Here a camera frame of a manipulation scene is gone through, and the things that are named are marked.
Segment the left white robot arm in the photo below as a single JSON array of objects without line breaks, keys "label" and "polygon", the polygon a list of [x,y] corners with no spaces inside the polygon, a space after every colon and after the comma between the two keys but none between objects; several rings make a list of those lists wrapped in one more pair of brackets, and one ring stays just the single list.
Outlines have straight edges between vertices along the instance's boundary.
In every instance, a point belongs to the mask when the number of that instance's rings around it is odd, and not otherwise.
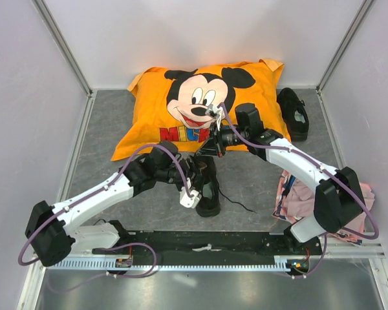
[{"label": "left white robot arm", "polygon": [[175,185],[183,207],[196,207],[201,197],[202,174],[194,158],[182,158],[177,146],[169,141],[146,147],[149,153],[138,148],[117,172],[91,189],[54,205],[36,203],[25,229],[27,241],[19,253],[19,265],[28,265],[23,259],[28,247],[37,256],[33,263],[56,265],[72,251],[78,227],[114,204],[152,189],[158,182]]}]

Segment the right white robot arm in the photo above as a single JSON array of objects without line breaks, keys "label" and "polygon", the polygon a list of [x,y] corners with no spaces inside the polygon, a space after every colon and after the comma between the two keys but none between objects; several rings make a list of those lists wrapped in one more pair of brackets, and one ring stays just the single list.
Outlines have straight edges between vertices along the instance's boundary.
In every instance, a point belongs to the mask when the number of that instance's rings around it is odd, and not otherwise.
[{"label": "right white robot arm", "polygon": [[281,167],[314,193],[311,215],[292,224],[283,238],[290,254],[300,253],[307,241],[325,233],[336,233],[367,210],[357,174],[350,168],[337,169],[309,156],[280,133],[266,129],[255,105],[235,109],[237,124],[221,125],[228,119],[224,104],[210,105],[205,115],[212,118],[210,134],[197,151],[199,156],[225,155],[228,147],[245,145],[250,153]]}]

